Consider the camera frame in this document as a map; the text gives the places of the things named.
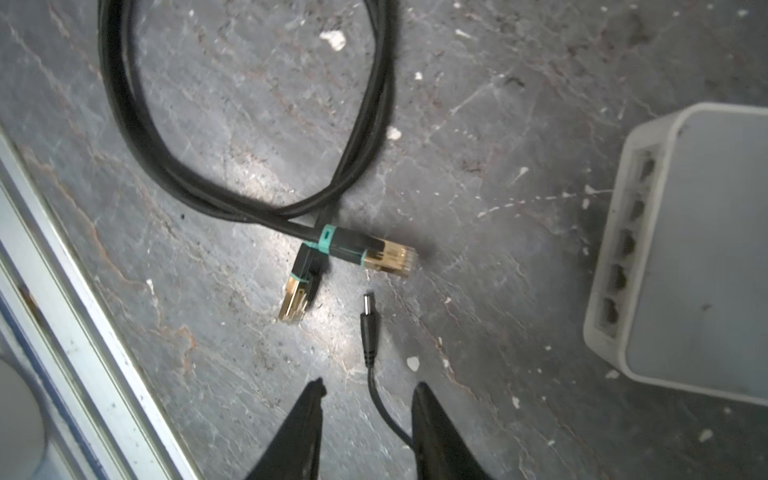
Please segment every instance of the gray marble tabletop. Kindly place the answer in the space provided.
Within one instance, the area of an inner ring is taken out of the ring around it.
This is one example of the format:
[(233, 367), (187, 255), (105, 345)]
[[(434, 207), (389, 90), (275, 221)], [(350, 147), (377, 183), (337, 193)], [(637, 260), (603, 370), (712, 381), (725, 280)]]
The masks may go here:
[[(364, 8), (138, 2), (137, 66), (171, 150), (275, 204), (324, 186), (368, 75)], [(243, 477), (322, 376), (321, 477), (415, 478), (366, 390), (371, 289), (392, 414), (409, 425), (428, 382), (495, 478), (764, 478), (768, 410), (614, 378), (581, 324), (627, 133), (698, 101), (768, 104), (768, 4), (396, 11), (389, 139), (336, 224), (413, 245), (419, 268), (402, 280), (333, 262), (285, 325), (296, 241), (204, 217), (141, 171), (101, 84), (96, 2), (0, 5), (0, 123), (205, 477)]]

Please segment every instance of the gray top panel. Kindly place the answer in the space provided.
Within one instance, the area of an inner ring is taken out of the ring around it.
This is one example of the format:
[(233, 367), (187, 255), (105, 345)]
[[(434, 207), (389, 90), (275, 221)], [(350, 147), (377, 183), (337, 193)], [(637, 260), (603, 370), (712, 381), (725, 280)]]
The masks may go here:
[(768, 397), (768, 117), (698, 111), (680, 130), (627, 364)]

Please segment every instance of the white router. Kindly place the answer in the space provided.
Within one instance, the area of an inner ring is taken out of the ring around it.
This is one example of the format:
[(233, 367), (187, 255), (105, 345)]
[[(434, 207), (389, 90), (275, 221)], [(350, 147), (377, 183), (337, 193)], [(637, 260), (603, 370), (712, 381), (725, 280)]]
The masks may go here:
[(584, 340), (638, 382), (768, 406), (768, 108), (632, 131)]

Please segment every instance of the gold connector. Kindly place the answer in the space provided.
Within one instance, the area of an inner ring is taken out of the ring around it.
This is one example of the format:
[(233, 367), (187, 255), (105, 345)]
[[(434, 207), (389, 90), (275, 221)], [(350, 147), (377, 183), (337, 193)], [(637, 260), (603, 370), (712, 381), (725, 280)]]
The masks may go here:
[(298, 322), (304, 317), (306, 311), (306, 282), (300, 282), (293, 275), (286, 283), (286, 295), (277, 319), (281, 322)]
[(366, 251), (362, 265), (371, 270), (381, 270), (400, 276), (410, 275), (418, 258), (416, 250), (388, 240), (382, 240), (382, 242), (384, 242), (384, 251)]

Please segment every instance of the thin black wire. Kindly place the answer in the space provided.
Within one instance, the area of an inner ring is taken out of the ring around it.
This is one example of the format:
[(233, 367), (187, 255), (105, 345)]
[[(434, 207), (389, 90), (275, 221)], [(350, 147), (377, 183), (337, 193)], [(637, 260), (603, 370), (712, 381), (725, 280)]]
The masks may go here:
[(389, 414), (389, 412), (386, 411), (386, 408), (384, 406), (384, 403), (382, 402), (381, 397), (379, 396), (379, 391), (376, 389), (376, 380), (373, 378), (373, 368), (368, 369), (368, 392), (371, 394), (371, 400), (373, 400), (373, 405), (376, 406), (376, 410), (379, 411), (379, 415), (382, 416), (382, 419), (384, 419), (384, 423), (387, 424), (388, 427), (397, 435), (400, 437), (400, 439), (411, 449), (413, 450), (413, 439), (406, 433), (405, 430), (400, 428), (400, 425), (397, 424), (395, 419), (392, 418), (392, 416)]
[[(132, 84), (123, 59), (129, 53), (129, 22), (133, 0), (102, 0), (99, 5), (99, 55), (104, 86), (123, 138), (137, 162), (163, 189), (187, 206), (223, 220), (260, 223), (303, 240), (317, 241), (336, 201), (357, 181), (381, 144), (394, 95), (389, 0), (366, 0), (376, 50), (366, 92), (346, 148), (330, 184), (285, 207), (272, 207), (236, 194), (181, 163), (157, 132), (141, 86)], [(315, 227), (289, 221), (323, 208)]]

